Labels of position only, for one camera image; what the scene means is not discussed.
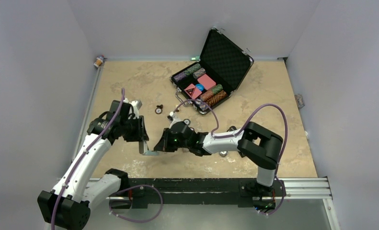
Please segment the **black stapler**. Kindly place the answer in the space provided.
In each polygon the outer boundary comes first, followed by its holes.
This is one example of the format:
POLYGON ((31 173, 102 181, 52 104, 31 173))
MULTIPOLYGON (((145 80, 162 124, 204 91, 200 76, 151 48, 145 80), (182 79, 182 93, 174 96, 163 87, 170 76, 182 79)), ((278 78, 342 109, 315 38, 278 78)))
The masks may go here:
MULTIPOLYGON (((237 130, 235 126, 230 126, 227 131, 230 132, 230 131, 235 131, 235 130, 237 130)), ((238 151, 238 154, 240 155, 241 158, 243 158, 243 155, 240 151, 238 151)))

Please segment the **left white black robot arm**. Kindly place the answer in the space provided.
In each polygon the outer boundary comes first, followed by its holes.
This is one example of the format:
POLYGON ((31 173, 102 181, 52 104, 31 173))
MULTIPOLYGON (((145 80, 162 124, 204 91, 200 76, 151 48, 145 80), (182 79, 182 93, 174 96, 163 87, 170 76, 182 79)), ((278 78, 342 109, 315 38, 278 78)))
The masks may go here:
POLYGON ((66 173, 50 191, 42 191, 37 198, 45 222, 52 227, 81 230, 91 212, 107 196, 113 193, 123 196, 128 192, 127 173, 116 169, 108 170, 94 185, 87 184, 117 139, 137 142, 140 154, 149 151, 144 117, 139 115, 141 106, 140 100, 114 100, 109 111, 90 123, 84 143, 66 173))

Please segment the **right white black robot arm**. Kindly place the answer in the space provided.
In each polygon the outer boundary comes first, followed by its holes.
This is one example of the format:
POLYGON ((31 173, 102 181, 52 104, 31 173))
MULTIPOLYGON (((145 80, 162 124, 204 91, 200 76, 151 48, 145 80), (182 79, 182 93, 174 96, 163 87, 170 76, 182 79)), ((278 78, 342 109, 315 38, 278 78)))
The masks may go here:
POLYGON ((175 152, 188 149, 196 156, 223 151, 239 151, 258 167, 255 189, 266 195, 274 188, 274 179, 284 139, 269 129, 249 122, 243 130, 219 133, 195 132, 184 122, 177 122, 163 130, 155 151, 175 152))

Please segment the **light blue stapler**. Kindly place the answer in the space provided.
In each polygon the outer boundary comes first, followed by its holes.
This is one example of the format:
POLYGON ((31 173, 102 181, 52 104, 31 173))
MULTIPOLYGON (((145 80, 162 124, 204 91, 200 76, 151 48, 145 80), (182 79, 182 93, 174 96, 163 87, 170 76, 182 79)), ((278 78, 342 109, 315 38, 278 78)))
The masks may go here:
POLYGON ((147 156, 159 156, 159 152, 152 151, 152 150, 149 149, 149 152, 148 152, 147 156))

